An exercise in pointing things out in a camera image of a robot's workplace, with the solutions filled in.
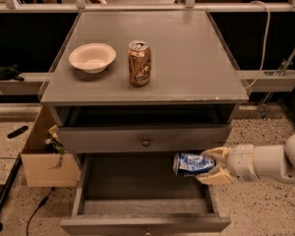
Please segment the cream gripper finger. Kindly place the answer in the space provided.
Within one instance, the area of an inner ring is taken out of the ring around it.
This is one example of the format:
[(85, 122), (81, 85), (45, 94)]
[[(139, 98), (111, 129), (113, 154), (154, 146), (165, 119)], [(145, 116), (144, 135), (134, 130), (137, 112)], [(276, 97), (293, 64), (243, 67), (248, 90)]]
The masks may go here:
[(203, 151), (202, 155), (214, 159), (217, 163), (225, 164), (227, 161), (227, 155), (230, 151), (230, 147), (215, 147)]
[(205, 185), (223, 185), (233, 181), (229, 170), (222, 166), (215, 166), (208, 173), (198, 174), (196, 179)]

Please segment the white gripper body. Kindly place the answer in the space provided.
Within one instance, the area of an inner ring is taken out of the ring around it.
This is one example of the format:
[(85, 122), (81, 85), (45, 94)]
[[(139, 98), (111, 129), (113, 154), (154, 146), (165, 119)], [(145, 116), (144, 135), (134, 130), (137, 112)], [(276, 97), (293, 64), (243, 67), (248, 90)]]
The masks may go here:
[(253, 145), (238, 145), (233, 147), (226, 157), (229, 172), (241, 182), (255, 182), (259, 177), (254, 165)]

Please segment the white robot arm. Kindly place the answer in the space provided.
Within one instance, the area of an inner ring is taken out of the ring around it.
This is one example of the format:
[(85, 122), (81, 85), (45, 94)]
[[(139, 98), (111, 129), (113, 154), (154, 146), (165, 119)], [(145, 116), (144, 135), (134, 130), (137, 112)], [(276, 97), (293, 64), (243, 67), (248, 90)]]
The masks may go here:
[(275, 180), (295, 186), (295, 134), (284, 145), (238, 145), (216, 147), (203, 152), (216, 160), (208, 172), (196, 179), (206, 185), (222, 185), (237, 179), (240, 182)]

